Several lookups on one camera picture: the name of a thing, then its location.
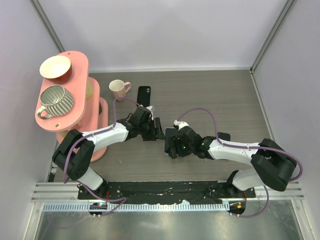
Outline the blue smartphone black screen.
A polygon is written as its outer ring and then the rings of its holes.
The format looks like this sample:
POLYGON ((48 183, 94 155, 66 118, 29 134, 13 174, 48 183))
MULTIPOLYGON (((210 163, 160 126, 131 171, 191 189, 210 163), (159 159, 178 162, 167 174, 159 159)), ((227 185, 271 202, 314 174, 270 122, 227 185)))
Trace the blue smartphone black screen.
POLYGON ((169 150, 170 150, 169 139, 175 137, 177 133, 178 133, 178 130, 175 127, 167 127, 165 129, 164 153, 166 155, 169 154, 169 150))

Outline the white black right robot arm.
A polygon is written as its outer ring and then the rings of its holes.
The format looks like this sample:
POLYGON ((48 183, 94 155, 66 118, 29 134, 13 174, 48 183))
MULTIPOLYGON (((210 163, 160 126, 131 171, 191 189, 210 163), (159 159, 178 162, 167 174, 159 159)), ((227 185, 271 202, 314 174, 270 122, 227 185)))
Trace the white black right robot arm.
POLYGON ((213 190, 216 195, 233 198, 260 186, 285 191, 298 164, 271 139, 258 143, 232 142, 231 136, 222 132, 201 137, 188 125, 165 130, 164 150, 172 159, 193 154, 200 159, 248 165, 247 170, 234 170, 225 183, 213 190))

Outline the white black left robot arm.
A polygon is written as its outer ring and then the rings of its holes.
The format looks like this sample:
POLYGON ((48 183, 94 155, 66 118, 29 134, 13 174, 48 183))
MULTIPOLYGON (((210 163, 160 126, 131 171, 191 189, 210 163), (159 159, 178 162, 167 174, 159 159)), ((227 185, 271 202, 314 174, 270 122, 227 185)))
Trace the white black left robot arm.
POLYGON ((90 167, 93 154, 138 135, 143 141, 164 140, 160 119, 154 117, 153 113, 153 106, 140 105, 134 113, 117 120, 114 125, 89 132, 73 129, 55 150, 52 161, 64 171, 67 178, 80 182, 93 198, 104 199, 107 197, 107 181, 90 167))

